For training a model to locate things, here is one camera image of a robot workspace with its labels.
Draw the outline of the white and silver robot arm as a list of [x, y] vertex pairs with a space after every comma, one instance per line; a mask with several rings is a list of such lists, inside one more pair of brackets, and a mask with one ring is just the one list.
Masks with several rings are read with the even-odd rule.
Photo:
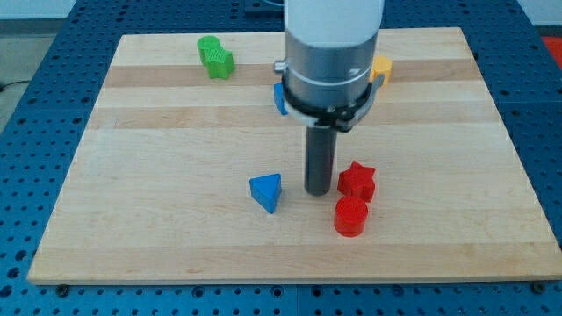
[[372, 59], [384, 0], [285, 0], [285, 108], [311, 128], [346, 133], [371, 109], [382, 80]]

